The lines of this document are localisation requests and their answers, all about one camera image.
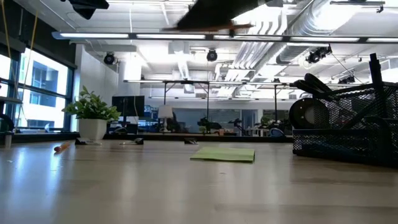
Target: potted plant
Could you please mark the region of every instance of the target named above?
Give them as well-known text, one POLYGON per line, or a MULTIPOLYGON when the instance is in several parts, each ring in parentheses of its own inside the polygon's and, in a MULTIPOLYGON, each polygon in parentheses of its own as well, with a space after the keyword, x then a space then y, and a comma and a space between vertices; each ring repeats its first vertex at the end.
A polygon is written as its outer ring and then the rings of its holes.
POLYGON ((120 112, 116 107, 108 107, 101 101, 100 96, 88 92, 83 86, 83 91, 79 94, 79 100, 70 103, 63 112, 76 115, 79 119, 80 137, 91 140, 100 140, 106 133, 106 123, 111 120, 119 120, 120 112))
POLYGON ((206 134, 206 127, 204 127, 204 126, 199 126, 199 131, 203 134, 203 135, 205 135, 206 134))

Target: black mesh basket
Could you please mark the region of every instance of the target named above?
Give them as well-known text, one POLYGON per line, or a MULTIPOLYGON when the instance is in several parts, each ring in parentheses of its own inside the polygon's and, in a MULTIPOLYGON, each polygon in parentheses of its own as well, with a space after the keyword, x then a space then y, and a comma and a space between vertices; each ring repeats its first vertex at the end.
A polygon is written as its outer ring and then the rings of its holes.
POLYGON ((398 119, 367 117, 366 129, 294 130, 298 156, 398 167, 398 119))
POLYGON ((323 103, 314 106, 316 129, 366 129, 366 116, 398 118, 398 85, 395 83, 383 83, 383 88, 361 85, 313 97, 323 103), (323 105, 329 114, 325 114, 323 105))

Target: computer monitor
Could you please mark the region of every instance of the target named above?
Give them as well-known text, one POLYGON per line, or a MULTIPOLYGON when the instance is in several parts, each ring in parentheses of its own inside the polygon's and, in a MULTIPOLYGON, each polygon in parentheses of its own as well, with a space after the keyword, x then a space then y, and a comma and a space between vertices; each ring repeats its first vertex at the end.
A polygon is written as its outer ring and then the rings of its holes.
POLYGON ((117 107, 121 116, 144 116, 144 96, 114 96, 112 97, 112 105, 117 107))

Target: cable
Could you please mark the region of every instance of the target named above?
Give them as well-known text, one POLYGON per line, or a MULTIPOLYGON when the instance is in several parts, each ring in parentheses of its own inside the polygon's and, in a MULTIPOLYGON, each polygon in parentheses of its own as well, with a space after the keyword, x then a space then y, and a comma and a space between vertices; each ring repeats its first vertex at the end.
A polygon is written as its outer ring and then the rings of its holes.
MULTIPOLYGON (((6 18, 6 10, 5 10, 5 7, 4 7, 4 1, 1 1, 1 10, 2 10, 2 18, 3 18, 3 23, 4 23, 4 29, 5 29, 5 32, 6 32, 6 43, 7 43, 8 57, 11 59, 11 48, 10 48, 10 43, 9 43, 7 18, 6 18)), ((34 37, 35 37, 36 27, 37 27, 37 15, 38 15, 38 13, 39 12, 36 11, 35 23, 34 23, 33 34, 32 34, 32 45, 30 46, 30 53, 32 53, 32 49, 33 49, 34 37)), ((29 69, 29 62, 30 62, 30 55, 29 55, 29 61, 28 61, 27 70, 29 69)), ((12 73, 12 78, 14 79, 14 97, 16 99, 18 99, 18 97, 19 97, 19 94, 18 94, 18 82, 19 81, 17 80, 17 77, 16 77, 16 74, 15 74, 13 66, 11 66, 11 73, 12 73)), ((21 97, 22 99, 21 99, 21 101, 23 101, 23 99, 24 99, 24 90, 25 89, 22 90, 22 97, 21 97)), ((17 119, 18 124, 19 124, 19 118, 21 116, 21 109, 22 109, 22 113, 24 114, 24 117, 25 117, 24 109, 22 107, 23 107, 23 104, 19 107, 18 119, 17 119)))
POLYGON ((332 54, 332 56, 334 56, 334 58, 338 61, 338 63, 340 63, 340 65, 341 66, 343 66, 343 68, 350 74, 350 75, 352 75, 355 79, 357 79, 361 84, 363 84, 363 82, 361 82, 361 80, 359 80, 358 78, 356 78, 355 77, 355 75, 352 73, 352 72, 350 72, 338 59, 337 59, 337 57, 333 54, 333 53, 331 53, 332 54))
POLYGON ((32 56, 33 45, 34 45, 34 42, 35 42, 36 27, 37 27, 37 16, 38 16, 38 14, 39 14, 39 12, 36 11, 35 23, 33 25, 32 42, 31 42, 31 45, 30 45, 30 52, 29 52, 29 57, 28 57, 28 61, 27 61, 26 73, 25 73, 24 87, 22 89, 22 97, 21 97, 22 98, 21 99, 22 100, 22 104, 19 107, 19 111, 18 111, 18 119, 17 119, 18 124, 19 124, 19 118, 21 116, 21 109, 22 109, 22 112, 24 114, 24 118, 26 119, 26 116, 25 116, 25 113, 24 113, 24 109, 22 107, 24 106, 23 101, 24 101, 24 93, 25 93, 26 80, 27 80, 27 72, 29 71, 30 58, 32 56))
POLYGON ((134 116, 133 118, 136 120, 136 123, 138 125, 138 120, 137 120, 138 113, 137 113, 137 106, 136 106, 136 96, 134 97, 134 110, 136 111, 136 116, 134 116))

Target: orange pencil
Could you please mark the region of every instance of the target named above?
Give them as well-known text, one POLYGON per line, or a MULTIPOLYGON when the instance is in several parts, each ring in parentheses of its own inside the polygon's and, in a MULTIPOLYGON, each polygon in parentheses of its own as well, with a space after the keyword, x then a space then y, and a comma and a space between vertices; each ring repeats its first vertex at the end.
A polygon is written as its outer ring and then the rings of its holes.
POLYGON ((54 151, 55 152, 60 152, 60 151, 63 151, 65 149, 69 148, 69 146, 70 146, 70 142, 65 142, 62 145, 55 147, 54 151))

